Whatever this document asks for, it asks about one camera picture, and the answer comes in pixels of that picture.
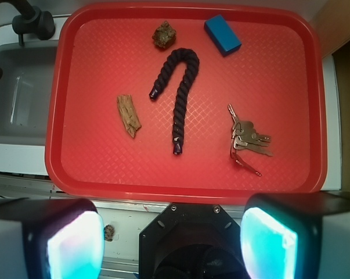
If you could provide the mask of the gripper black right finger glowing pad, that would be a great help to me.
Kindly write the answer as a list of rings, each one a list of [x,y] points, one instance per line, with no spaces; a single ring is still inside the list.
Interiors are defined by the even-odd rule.
[[[350,192],[255,194],[240,244],[250,278],[350,278]]]

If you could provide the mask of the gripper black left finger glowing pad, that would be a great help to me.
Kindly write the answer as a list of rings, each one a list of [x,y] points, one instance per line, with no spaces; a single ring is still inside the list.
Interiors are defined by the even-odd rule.
[[[0,198],[0,278],[98,278],[103,255],[90,200]]]

